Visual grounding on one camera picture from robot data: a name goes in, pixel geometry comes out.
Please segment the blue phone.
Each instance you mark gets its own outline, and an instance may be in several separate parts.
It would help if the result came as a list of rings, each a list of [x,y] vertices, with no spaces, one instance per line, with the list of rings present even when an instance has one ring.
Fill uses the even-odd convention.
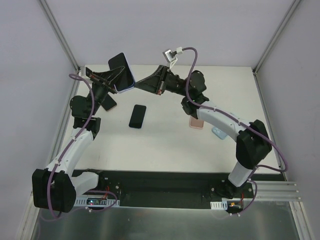
[[[144,122],[146,110],[147,107],[145,105],[136,104],[133,107],[128,126],[134,129],[141,129]]]

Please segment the light blue phone case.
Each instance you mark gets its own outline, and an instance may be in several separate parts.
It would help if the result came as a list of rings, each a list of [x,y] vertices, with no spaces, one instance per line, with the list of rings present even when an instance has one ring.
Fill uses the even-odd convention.
[[[224,140],[225,138],[228,137],[228,135],[223,132],[222,130],[220,130],[219,128],[217,127],[213,127],[211,129],[212,133],[215,134],[220,140]]]

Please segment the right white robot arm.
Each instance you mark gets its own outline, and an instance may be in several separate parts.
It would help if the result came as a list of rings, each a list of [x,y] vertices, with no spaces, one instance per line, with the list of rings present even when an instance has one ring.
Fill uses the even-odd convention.
[[[272,150],[268,132],[260,120],[245,121],[225,112],[204,95],[207,89],[205,76],[193,70],[186,79],[174,74],[167,66],[159,65],[151,75],[135,83],[135,88],[161,96],[168,91],[183,96],[184,112],[218,128],[236,144],[237,163],[228,175],[223,187],[230,197],[237,197],[254,168]]]

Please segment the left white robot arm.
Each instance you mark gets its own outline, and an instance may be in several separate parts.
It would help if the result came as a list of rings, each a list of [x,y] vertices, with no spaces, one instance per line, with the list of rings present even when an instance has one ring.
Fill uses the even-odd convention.
[[[95,140],[100,131],[101,118],[94,115],[109,93],[116,94],[116,83],[124,75],[126,68],[118,66],[105,72],[94,72],[89,68],[85,74],[92,83],[78,74],[69,77],[82,81],[88,87],[87,96],[75,95],[69,102],[73,127],[67,145],[44,169],[36,169],[32,174],[33,204],[51,213],[68,213],[76,198],[87,191],[99,195],[105,191],[106,183],[92,171],[73,177],[73,172],[86,148]]]

